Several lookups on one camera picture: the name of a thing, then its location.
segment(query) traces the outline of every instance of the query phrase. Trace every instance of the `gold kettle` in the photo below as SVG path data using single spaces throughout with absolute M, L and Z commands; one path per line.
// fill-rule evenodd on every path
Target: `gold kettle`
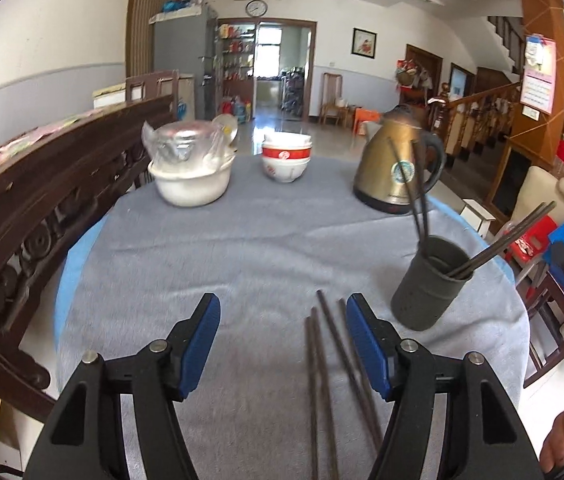
M 389 139 L 393 141 L 399 160 L 393 154 Z M 353 193 L 358 199 L 385 213 L 409 212 L 409 195 L 405 184 L 410 186 L 414 200 L 419 196 L 414 185 L 413 140 L 424 144 L 427 153 L 429 148 L 436 153 L 435 159 L 425 164 L 431 175 L 424 183 L 424 193 L 433 187 L 444 168 L 444 144 L 435 134 L 422 130 L 408 108 L 397 106 L 384 115 L 382 127 L 364 148 L 353 181 Z M 406 183 L 398 163 L 403 169 Z

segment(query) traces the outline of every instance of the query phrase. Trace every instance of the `gray tablecloth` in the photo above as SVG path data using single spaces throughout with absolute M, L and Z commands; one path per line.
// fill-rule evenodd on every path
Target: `gray tablecloth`
M 175 406 L 200 478 L 309 478 L 303 318 L 317 303 L 315 291 L 324 289 L 333 306 L 362 292 L 379 317 L 393 321 L 388 305 L 415 252 L 412 218 L 358 202 L 354 173 L 354 164 L 315 158 L 301 179 L 278 184 L 258 158 L 239 156 L 225 195 L 202 208 L 170 206 L 155 186 L 121 198 L 82 272 L 60 340 L 60 384 L 85 349 L 105 358 L 137 352 L 213 292 L 222 303 L 220 328 L 198 389 Z M 433 234 L 469 254 L 481 249 L 475 233 L 439 210 L 431 211 L 430 224 Z M 341 478 L 367 478 L 375 455 L 322 327 Z M 518 402 L 529 327 L 520 297 L 495 263 L 475 273 L 431 330 L 396 328 L 431 352 L 482 352 Z M 376 400 L 384 427 L 389 406 Z M 131 477 L 143 478 L 130 399 L 123 410 Z M 436 413 L 430 447 L 439 445 L 443 428 Z M 325 434 L 319 439 L 326 478 Z M 434 456 L 425 478 L 435 478 Z

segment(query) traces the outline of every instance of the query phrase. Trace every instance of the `picture frame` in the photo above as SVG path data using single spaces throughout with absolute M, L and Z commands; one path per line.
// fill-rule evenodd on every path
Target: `picture frame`
M 363 28 L 353 29 L 353 43 L 351 44 L 351 54 L 356 56 L 369 57 L 375 59 L 375 46 L 377 34 Z

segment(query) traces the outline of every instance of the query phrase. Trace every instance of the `clock face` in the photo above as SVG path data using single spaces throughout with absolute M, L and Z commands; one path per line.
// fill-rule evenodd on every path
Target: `clock face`
M 246 5 L 246 13 L 253 18 L 264 16 L 267 10 L 267 4 L 262 0 L 252 0 Z

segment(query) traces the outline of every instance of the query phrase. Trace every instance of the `refrigerator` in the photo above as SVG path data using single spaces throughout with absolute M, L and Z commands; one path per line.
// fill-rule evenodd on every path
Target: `refrigerator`
M 195 119 L 212 120 L 222 99 L 222 44 L 208 4 L 169 12 L 153 24 L 154 67 L 193 76 Z

